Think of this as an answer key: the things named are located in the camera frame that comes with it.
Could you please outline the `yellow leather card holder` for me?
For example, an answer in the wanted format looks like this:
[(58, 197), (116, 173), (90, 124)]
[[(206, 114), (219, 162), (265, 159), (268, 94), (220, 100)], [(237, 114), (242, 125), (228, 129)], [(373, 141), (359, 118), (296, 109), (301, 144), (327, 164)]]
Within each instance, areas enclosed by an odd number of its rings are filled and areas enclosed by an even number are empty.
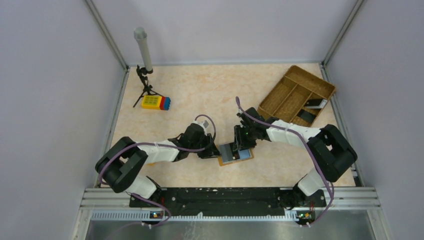
[(236, 151), (236, 152), (233, 151), (233, 155), (235, 156), (235, 160), (230, 162), (229, 164), (222, 164), (221, 156), (219, 156), (217, 158), (219, 165), (221, 167), (223, 167), (223, 166), (235, 164), (235, 163), (246, 161), (246, 160), (251, 160), (251, 159), (254, 158), (252, 149), (244, 149), (244, 150), (239, 150), (239, 151)]

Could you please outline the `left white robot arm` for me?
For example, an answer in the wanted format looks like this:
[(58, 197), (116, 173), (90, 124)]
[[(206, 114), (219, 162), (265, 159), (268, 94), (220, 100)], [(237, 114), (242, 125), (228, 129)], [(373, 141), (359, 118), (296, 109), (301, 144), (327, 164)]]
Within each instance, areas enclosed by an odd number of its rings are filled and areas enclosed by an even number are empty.
[(95, 170), (115, 193), (138, 195), (149, 207), (160, 202), (160, 186), (148, 176), (140, 176), (144, 165), (158, 162), (178, 162), (195, 153), (200, 159), (220, 156), (215, 138), (206, 132), (205, 123), (191, 123), (177, 137), (157, 143), (137, 144), (122, 137), (96, 163)]

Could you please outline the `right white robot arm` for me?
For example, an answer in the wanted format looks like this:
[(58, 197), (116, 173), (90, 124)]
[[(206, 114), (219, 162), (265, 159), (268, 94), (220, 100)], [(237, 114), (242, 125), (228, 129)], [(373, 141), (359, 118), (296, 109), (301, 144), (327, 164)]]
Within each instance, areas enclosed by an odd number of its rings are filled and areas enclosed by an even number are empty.
[(300, 147), (311, 158), (313, 168), (281, 198), (284, 208), (307, 206), (322, 188), (334, 198), (334, 183), (358, 159), (356, 151), (335, 125), (316, 128), (276, 117), (264, 119), (253, 107), (239, 108), (237, 116), (240, 124), (234, 127), (236, 150), (254, 148), (261, 140)]

